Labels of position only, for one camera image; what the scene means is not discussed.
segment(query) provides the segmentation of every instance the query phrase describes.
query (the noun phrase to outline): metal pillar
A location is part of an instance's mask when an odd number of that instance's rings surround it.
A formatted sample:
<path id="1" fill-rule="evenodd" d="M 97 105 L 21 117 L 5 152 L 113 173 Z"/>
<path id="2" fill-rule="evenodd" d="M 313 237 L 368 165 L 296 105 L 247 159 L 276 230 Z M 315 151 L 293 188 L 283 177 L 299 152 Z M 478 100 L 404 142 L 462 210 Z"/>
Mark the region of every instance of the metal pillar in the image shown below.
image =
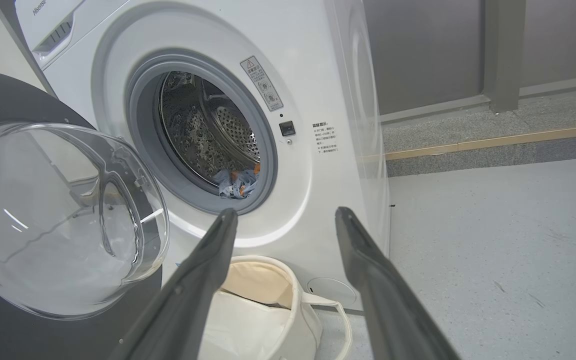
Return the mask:
<path id="1" fill-rule="evenodd" d="M 485 0 L 484 95 L 490 109 L 517 109 L 522 76 L 526 0 Z"/>

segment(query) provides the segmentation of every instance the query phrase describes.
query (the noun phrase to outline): warning label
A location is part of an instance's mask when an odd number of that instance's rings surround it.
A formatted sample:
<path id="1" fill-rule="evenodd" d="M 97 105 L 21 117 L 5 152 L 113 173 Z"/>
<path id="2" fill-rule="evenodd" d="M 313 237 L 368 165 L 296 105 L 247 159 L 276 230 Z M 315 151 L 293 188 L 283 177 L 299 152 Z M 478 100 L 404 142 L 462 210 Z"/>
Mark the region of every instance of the warning label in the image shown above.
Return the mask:
<path id="1" fill-rule="evenodd" d="M 330 126 L 326 121 L 323 121 L 313 123 L 312 130 L 315 135 L 318 153 L 326 154 L 338 151 L 334 126 Z"/>
<path id="2" fill-rule="evenodd" d="M 273 112 L 284 107 L 284 103 L 281 98 L 279 98 L 277 90 L 272 82 L 270 82 L 270 79 L 268 79 L 264 68 L 261 67 L 254 56 L 242 61 L 241 67 L 247 73 L 250 80 L 252 80 L 259 94 L 263 97 L 265 104 L 268 106 L 268 110 Z"/>

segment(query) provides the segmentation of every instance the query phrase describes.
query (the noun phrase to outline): hisense logo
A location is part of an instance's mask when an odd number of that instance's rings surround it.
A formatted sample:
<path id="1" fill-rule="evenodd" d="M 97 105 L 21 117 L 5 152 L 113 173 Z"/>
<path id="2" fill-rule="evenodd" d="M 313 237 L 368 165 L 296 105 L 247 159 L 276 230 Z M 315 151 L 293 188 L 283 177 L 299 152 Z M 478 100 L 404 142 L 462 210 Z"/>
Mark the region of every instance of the hisense logo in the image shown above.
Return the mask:
<path id="1" fill-rule="evenodd" d="M 44 5 L 46 5 L 46 0 L 42 0 L 42 2 L 40 2 L 37 7 L 32 9 L 32 15 L 36 16 L 37 13 L 39 13 L 39 10 L 41 10 L 44 7 Z"/>

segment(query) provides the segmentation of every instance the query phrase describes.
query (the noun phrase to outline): washing machine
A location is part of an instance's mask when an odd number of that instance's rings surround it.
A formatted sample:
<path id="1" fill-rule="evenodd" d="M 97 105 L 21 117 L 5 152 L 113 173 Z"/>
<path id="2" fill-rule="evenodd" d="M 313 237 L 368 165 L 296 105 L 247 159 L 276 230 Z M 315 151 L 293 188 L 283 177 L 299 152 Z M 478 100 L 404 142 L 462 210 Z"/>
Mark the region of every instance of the washing machine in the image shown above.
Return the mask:
<path id="1" fill-rule="evenodd" d="M 16 0 L 16 12 L 59 100 L 160 182 L 164 281 L 233 208 L 235 255 L 281 260 L 306 291 L 362 309 L 335 210 L 354 210 L 385 254 L 390 214 L 361 0 Z"/>

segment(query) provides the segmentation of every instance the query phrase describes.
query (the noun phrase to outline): speckled floor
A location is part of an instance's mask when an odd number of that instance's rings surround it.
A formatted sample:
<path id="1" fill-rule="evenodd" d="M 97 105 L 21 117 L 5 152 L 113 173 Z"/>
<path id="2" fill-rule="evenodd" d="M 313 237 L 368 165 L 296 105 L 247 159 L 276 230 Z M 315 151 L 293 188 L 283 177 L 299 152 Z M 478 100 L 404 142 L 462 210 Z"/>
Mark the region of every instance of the speckled floor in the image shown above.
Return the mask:
<path id="1" fill-rule="evenodd" d="M 576 159 L 390 179 L 391 254 L 463 360 L 576 359 Z M 317 360 L 343 346 L 334 312 Z M 348 360 L 373 358 L 350 315 Z"/>
<path id="2" fill-rule="evenodd" d="M 466 109 L 389 123 L 382 134 L 389 153 L 566 128 L 576 128 L 576 91 L 522 99 L 519 109 L 500 114 Z M 386 165 L 388 176 L 407 176 L 568 159 L 576 159 L 576 137 L 409 157 Z"/>

